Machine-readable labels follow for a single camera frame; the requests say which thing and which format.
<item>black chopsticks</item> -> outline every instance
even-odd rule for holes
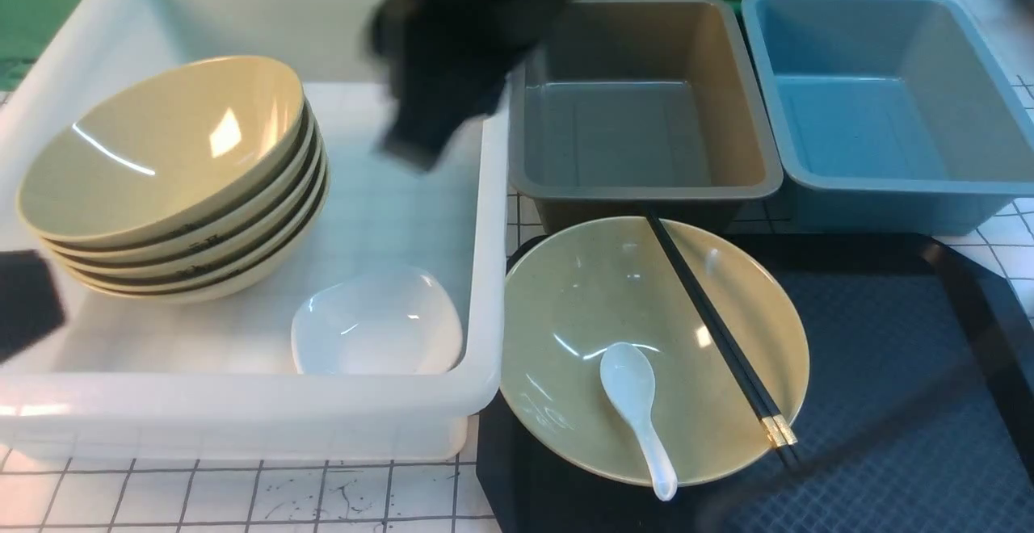
[[[764,428],[765,434],[768,436],[771,447],[779,454],[780,460],[783,461],[783,465],[787,469],[796,471],[800,468],[800,458],[797,456],[797,451],[794,447],[797,444],[797,437],[790,430],[790,423],[786,421],[783,412],[780,411],[779,406],[772,401],[771,394],[765,389],[765,385],[758,378],[751,362],[747,359],[742,350],[739,349],[735,337],[732,336],[729,328],[726,327],[718,309],[714,308],[714,305],[707,297],[707,293],[704,292],[703,287],[700,286],[700,282],[693,274],[693,270],[686,264],[682,254],[678,251],[675,241],[671,239],[671,235],[669,235],[668,230],[661,223],[660,218],[657,217],[657,213],[653,213],[649,208],[645,208],[643,213],[649,223],[650,229],[653,230],[653,234],[657,236],[657,241],[668,257],[668,262],[671,263],[671,267],[675,270],[678,280],[682,284],[682,288],[686,289],[686,294],[690,296],[693,306],[700,313],[700,319],[703,321],[704,326],[707,327],[714,346],[718,347],[723,359],[725,359],[725,363],[729,366],[729,371],[732,372],[732,376],[736,379],[739,389],[743,392],[751,408],[754,409],[754,413],[761,422],[762,428]]]

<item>white dish bin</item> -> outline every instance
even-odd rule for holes
[[[377,0],[83,0],[0,112],[0,250],[35,248],[14,195],[33,156],[98,100],[179,64],[261,54],[295,66],[331,190],[269,279],[171,306],[102,296],[52,269],[67,322],[0,366],[0,442],[29,456],[444,460],[498,386],[506,108],[418,176],[374,153],[392,112],[367,55]],[[306,297],[379,263],[430,271],[464,322],[432,376],[302,376],[291,320]]]

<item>grid table surface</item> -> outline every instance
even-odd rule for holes
[[[1034,120],[1034,17],[1009,0],[955,0],[977,23]],[[0,107],[9,94],[0,92]],[[535,204],[507,199],[507,254],[544,233]],[[795,232],[779,197],[749,205],[730,233]],[[1008,277],[1034,322],[1034,199],[976,231],[941,238]],[[478,418],[443,463],[34,460],[0,444],[0,533],[496,533],[475,476]]]

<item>white ceramic spoon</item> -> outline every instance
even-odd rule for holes
[[[639,440],[653,480],[653,493],[658,499],[670,501],[678,488],[678,477],[650,419],[657,379],[649,360],[632,344],[614,344],[600,360],[600,380],[610,404]]]

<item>gold chopstick end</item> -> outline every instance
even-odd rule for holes
[[[793,434],[790,423],[786,421],[783,414],[761,418],[761,425],[764,426],[772,448],[797,444],[797,435]]]

